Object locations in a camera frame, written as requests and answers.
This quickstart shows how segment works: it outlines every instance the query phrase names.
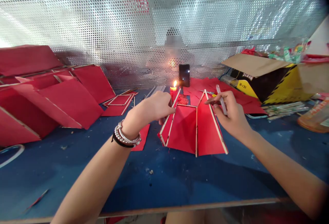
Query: white cable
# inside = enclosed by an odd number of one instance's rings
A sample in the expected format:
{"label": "white cable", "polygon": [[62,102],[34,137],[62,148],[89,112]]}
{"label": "white cable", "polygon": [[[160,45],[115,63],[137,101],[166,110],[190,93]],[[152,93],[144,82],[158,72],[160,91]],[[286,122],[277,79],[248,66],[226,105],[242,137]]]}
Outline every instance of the white cable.
{"label": "white cable", "polygon": [[0,164],[0,168],[6,166],[8,163],[12,162],[13,160],[15,160],[20,154],[23,153],[25,147],[24,145],[14,145],[14,146],[10,146],[8,148],[5,148],[3,150],[0,151],[0,154],[6,153],[7,151],[14,149],[14,148],[20,148],[15,155],[13,155],[11,158],[9,158],[8,160],[6,160],[5,162]]}

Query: red candle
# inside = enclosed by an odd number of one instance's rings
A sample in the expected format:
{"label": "red candle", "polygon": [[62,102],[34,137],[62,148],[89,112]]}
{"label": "red candle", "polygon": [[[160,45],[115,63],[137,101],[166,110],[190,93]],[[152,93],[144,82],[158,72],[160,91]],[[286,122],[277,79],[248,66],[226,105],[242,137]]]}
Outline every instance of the red candle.
{"label": "red candle", "polygon": [[174,102],[176,96],[177,96],[177,81],[174,81],[174,87],[170,87],[170,95],[171,95],[171,99]]}

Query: metal mesh panel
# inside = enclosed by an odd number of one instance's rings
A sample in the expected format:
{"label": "metal mesh panel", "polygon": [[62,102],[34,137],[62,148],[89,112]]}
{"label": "metal mesh panel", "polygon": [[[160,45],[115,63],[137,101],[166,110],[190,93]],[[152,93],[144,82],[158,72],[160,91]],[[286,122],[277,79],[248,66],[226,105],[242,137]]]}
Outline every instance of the metal mesh panel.
{"label": "metal mesh panel", "polygon": [[[171,83],[178,64],[218,77],[244,48],[293,46],[327,14],[322,0],[0,0],[0,46],[50,45],[67,64],[99,64],[114,88]],[[167,35],[182,56],[165,58]]]}

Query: box flap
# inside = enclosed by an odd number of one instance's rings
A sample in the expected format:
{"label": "box flap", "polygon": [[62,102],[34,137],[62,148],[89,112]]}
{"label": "box flap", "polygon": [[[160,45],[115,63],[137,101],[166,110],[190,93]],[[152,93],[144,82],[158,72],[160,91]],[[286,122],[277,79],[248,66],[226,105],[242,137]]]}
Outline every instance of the box flap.
{"label": "box flap", "polygon": [[298,70],[304,92],[329,92],[329,63],[302,63]]}
{"label": "box flap", "polygon": [[281,67],[285,67],[291,63],[239,53],[228,58],[227,60],[224,60],[222,64],[242,71],[243,73],[249,74],[253,77],[259,77],[273,72]]}

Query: blue table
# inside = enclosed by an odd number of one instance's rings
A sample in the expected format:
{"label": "blue table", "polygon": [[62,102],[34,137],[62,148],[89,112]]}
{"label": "blue table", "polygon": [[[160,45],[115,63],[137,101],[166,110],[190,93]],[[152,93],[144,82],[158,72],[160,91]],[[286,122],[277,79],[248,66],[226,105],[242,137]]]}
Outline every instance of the blue table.
{"label": "blue table", "polygon": [[[139,90],[136,104],[148,92],[149,89]],[[101,117],[89,130],[57,128],[44,140],[25,144],[25,151],[0,169],[0,222],[49,222],[123,117]],[[297,118],[293,115],[272,123],[265,119],[248,121],[271,144],[327,181],[329,136],[303,129],[296,123]],[[221,129],[229,154],[195,158],[193,154],[163,147],[157,137],[160,126],[152,122],[144,150],[131,152],[101,215],[240,206],[286,198],[284,190],[255,156]],[[45,197],[24,212],[46,189],[49,192]]]}

